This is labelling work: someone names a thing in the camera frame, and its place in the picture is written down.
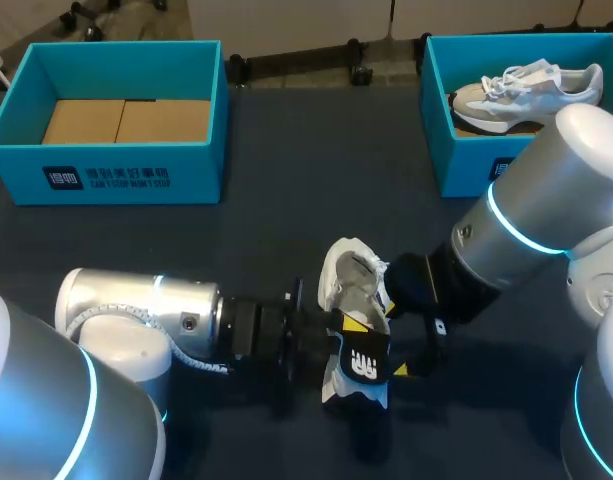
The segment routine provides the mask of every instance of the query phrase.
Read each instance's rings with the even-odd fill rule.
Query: shoelace
[[[498,98],[506,92],[526,93],[530,92],[530,88],[524,87],[526,85],[521,78],[513,75],[517,70],[523,68],[521,66],[508,67],[504,70],[504,74],[501,77],[488,78],[482,77],[482,87],[484,93],[493,99]]]

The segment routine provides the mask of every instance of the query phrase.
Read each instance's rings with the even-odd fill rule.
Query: blue led ring
[[[490,209],[493,211],[499,223],[501,223],[508,232],[515,237],[517,240],[522,242],[524,245],[529,246],[533,250],[537,250],[538,252],[546,253],[548,255],[559,255],[560,253],[565,253],[566,250],[555,250],[553,248],[548,248],[540,245],[539,243],[533,242],[530,238],[523,235],[519,230],[517,230],[504,216],[504,214],[499,210],[499,207],[495,203],[495,199],[493,198],[493,184],[490,184],[488,187],[488,205],[490,205]]]
[[[573,403],[575,404],[575,416],[577,417],[577,425],[579,425],[579,431],[582,433],[582,437],[584,437],[584,441],[586,442],[586,445],[588,446],[588,449],[590,450],[590,452],[593,454],[595,459],[597,459],[597,461],[604,468],[604,470],[606,470],[606,473],[608,473],[611,476],[611,478],[613,478],[613,471],[606,464],[606,462],[604,462],[602,457],[599,456],[599,453],[597,453],[597,450],[595,450],[595,447],[593,447],[593,444],[590,443],[590,440],[588,439],[588,435],[586,435],[586,430],[584,430],[584,426],[582,425],[582,419],[579,416],[579,408],[577,406],[577,387],[579,385],[579,377],[581,375],[582,375],[582,369],[580,368],[579,373],[577,374],[577,380],[575,381],[575,393],[573,395]]]
[[[68,455],[66,462],[64,463],[54,480],[65,480],[66,477],[68,477],[68,474],[75,466],[75,463],[79,459],[79,456],[84,449],[84,445],[86,444],[86,440],[88,439],[88,435],[90,434],[90,429],[93,426],[93,418],[95,418],[95,408],[97,407],[97,374],[95,373],[95,367],[93,366],[93,362],[88,356],[88,354],[84,351],[82,347],[79,347],[79,349],[81,350],[82,355],[84,355],[84,359],[86,360],[86,366],[88,367],[88,376],[90,377],[90,394],[88,396],[88,407],[86,408],[84,424],[82,425],[82,429],[79,432],[79,436],[77,437],[75,446],[70,452],[70,455]]]

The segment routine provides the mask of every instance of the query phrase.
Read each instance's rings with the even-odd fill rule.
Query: cardboard box
[[[115,143],[124,100],[58,100],[42,144]]]
[[[227,117],[219,42],[33,44],[0,176],[17,205],[217,203]]]
[[[533,140],[534,125],[486,136],[455,125],[447,95],[483,75],[541,58],[563,69],[598,63],[604,70],[601,108],[613,114],[613,34],[557,33],[429,37],[420,109],[435,176],[443,197],[478,197]]]
[[[205,142],[209,122],[206,100],[126,102],[116,143]]]

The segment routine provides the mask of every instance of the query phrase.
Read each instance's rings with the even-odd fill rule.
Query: floor
[[[105,4],[102,0],[85,2],[96,10]],[[97,24],[107,40],[189,40],[192,30],[185,0],[168,0],[168,11],[161,12],[148,0],[124,0],[122,7],[114,12],[102,14]],[[78,29],[65,33],[56,19],[29,37],[1,52],[8,76],[16,66],[31,42],[81,41],[87,23],[80,19]],[[350,86],[348,70],[340,60],[337,66],[318,65],[316,59],[304,71],[286,66],[279,68],[265,78],[250,82],[250,88],[320,88]],[[418,81],[413,61],[412,44],[408,41],[393,41],[390,38],[371,43],[364,58],[364,64],[373,69],[373,85],[413,85]]]

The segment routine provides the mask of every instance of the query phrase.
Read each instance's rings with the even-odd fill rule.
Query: gray table
[[[428,252],[472,203],[439,198],[414,89],[253,90],[231,103],[218,206],[16,208],[0,184],[0,294],[50,321],[62,278],[81,266],[265,297],[301,275],[314,306],[340,236],[385,259]],[[176,366],[166,478],[564,479],[559,424],[591,341],[565,269],[459,330],[430,380],[394,382],[377,430],[331,417],[308,389],[279,420],[254,388]],[[394,350],[419,345],[418,319],[393,329]]]

